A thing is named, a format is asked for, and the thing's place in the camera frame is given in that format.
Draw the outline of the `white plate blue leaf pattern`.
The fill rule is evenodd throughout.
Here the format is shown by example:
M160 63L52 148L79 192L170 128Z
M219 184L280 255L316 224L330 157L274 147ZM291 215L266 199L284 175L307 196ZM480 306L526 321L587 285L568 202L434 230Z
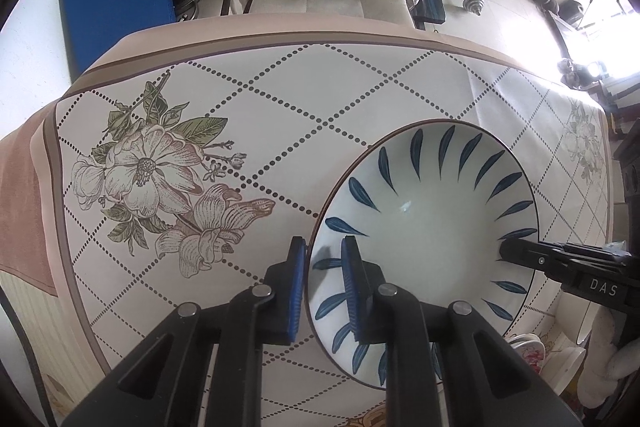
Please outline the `white plate blue leaf pattern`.
M424 303L465 300L499 333L520 314L532 269L501 259L506 239L538 239L533 190L508 148L475 124L436 119L399 129L358 158L322 210L307 272L311 327L331 361L382 389L386 353L349 325L341 243Z

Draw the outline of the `white plate pink flowers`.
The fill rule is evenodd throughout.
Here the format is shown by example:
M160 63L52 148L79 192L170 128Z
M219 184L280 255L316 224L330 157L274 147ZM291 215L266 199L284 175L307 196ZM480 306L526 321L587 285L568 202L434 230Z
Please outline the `white plate pink flowers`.
M544 366L547 356L546 347L540 338L535 334L520 334L508 340L514 351L533 369L537 374Z

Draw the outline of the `white bowl dark rim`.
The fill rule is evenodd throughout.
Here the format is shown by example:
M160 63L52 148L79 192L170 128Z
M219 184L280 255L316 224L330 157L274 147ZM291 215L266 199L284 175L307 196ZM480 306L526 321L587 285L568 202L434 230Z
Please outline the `white bowl dark rim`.
M554 346L554 350L547 353L540 376L560 395L578 373L585 356L585 348L563 338Z

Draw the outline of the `beige striped placemat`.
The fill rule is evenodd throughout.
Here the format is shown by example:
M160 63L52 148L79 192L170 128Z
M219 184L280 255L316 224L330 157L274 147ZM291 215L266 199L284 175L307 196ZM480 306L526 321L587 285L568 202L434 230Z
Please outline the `beige striped placemat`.
M104 377L58 297L1 274L1 374L37 426L103 426L91 402Z

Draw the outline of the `patterned tablecloth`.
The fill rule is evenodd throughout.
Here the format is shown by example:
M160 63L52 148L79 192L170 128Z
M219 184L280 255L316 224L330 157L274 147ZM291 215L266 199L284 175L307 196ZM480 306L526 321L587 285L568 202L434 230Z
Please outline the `patterned tablecloth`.
M538 239L611 237L602 108L497 52L363 18L247 15L123 38L1 142L1 274L60 299L104 377L181 303L259 285L308 245L352 164L393 132L475 124L524 168ZM503 335L584 347L594 311L534 272ZM323 351L307 289L262 359L265 426L378 426L384 388Z

